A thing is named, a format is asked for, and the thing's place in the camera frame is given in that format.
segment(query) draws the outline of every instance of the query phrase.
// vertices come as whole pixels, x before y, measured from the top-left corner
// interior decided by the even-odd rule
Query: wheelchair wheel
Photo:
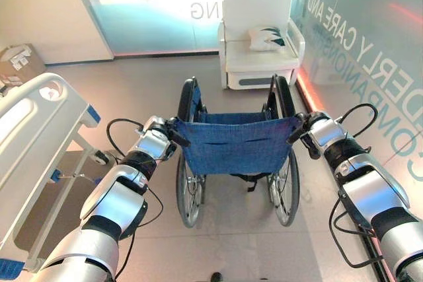
[[[193,175],[181,153],[176,174],[176,200],[182,222],[188,228],[196,224],[200,214],[205,181],[204,176]]]
[[[299,202],[299,177],[295,153],[287,157],[278,173],[268,176],[270,200],[283,226],[290,226],[295,218]]]

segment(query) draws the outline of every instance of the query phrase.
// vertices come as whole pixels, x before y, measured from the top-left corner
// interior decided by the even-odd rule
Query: cardboard box
[[[8,87],[20,86],[45,71],[44,62],[31,44],[13,46],[0,52],[0,80]]]

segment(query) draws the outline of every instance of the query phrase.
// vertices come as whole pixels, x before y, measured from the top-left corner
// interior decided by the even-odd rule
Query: pillow
[[[252,51],[276,51],[285,45],[279,28],[275,26],[257,26],[249,30]]]

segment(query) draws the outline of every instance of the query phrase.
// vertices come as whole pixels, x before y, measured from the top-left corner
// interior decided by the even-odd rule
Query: white wall
[[[9,41],[6,40],[6,37],[0,33],[0,52],[9,45],[8,42]]]
[[[30,42],[45,63],[113,58],[82,0],[0,0],[0,13],[0,46]]]

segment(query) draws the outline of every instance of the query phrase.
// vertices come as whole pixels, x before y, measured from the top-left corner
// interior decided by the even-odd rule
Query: shoe
[[[210,282],[223,282],[223,276],[220,272],[215,272],[211,275]]]

